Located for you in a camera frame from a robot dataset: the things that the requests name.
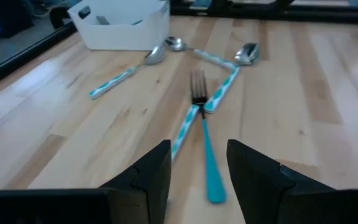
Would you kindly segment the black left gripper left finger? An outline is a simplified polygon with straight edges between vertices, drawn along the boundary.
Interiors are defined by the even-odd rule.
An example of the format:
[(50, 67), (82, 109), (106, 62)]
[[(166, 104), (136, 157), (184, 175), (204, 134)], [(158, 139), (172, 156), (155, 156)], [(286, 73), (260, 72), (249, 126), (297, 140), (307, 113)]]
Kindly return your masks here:
[(164, 224), (172, 170), (171, 141), (165, 139), (100, 187), (107, 214), (100, 224)]

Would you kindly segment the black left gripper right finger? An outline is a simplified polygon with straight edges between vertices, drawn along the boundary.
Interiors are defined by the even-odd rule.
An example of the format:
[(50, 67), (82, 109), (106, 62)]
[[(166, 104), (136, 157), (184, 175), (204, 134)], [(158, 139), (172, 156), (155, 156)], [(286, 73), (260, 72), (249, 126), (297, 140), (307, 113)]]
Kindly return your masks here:
[(226, 158), (246, 224), (276, 224), (282, 197), (292, 188), (302, 193), (333, 189), (235, 139), (227, 141)]

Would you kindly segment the white bin with handle slot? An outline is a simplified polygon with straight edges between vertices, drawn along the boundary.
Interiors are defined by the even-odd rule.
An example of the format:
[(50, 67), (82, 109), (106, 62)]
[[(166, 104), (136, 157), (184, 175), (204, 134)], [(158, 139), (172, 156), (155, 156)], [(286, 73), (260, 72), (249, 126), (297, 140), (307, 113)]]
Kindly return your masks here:
[(169, 0), (82, 0), (69, 8), (91, 50), (151, 50), (168, 37)]

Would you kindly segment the black fork with teal handle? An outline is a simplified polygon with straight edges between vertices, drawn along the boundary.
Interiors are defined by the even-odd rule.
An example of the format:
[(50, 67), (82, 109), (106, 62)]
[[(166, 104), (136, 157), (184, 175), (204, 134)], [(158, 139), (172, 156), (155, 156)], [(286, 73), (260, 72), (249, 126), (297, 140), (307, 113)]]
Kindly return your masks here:
[(204, 105), (208, 101), (208, 88), (203, 70), (190, 73), (191, 103), (199, 108), (204, 135), (204, 154), (206, 171), (206, 196), (211, 203), (224, 203), (226, 191), (218, 169), (213, 146), (209, 137), (208, 122)]

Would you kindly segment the black box with blue lights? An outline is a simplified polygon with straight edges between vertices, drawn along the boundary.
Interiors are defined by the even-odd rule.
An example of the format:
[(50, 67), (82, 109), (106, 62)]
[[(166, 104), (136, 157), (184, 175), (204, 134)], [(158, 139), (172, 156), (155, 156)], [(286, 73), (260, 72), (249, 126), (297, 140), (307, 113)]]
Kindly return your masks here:
[(33, 26), (22, 0), (0, 0), (0, 39), (12, 37)]

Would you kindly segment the spoon with patterned handle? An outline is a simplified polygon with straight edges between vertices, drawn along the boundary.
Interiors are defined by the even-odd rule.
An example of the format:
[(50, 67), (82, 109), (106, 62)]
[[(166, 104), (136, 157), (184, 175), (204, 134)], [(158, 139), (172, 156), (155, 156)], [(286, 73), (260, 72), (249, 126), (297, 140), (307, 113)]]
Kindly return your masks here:
[(201, 58), (205, 60), (209, 60), (217, 65), (230, 68), (233, 70), (239, 69), (239, 66), (237, 64), (232, 63), (229, 60), (223, 59), (217, 55), (207, 53), (200, 49), (194, 49), (189, 47), (181, 38), (170, 36), (165, 39), (164, 43), (170, 50), (174, 52), (190, 51), (199, 55)]
[(216, 111), (224, 95), (234, 83), (240, 71), (240, 66), (253, 65), (259, 60), (259, 45), (257, 43), (246, 43), (234, 56), (235, 62), (224, 62), (223, 65), (231, 69), (231, 74), (225, 78), (219, 88), (204, 105), (205, 111), (213, 113)]
[(155, 46), (148, 54), (144, 57), (143, 61), (133, 67), (129, 67), (124, 72), (116, 75), (106, 83), (103, 83), (101, 86), (91, 90), (89, 92), (89, 97), (93, 100), (107, 92), (110, 88), (116, 86), (118, 83), (122, 82), (129, 76), (131, 76), (136, 71), (140, 70), (144, 66), (156, 65), (163, 60), (164, 57), (164, 48), (161, 45)]

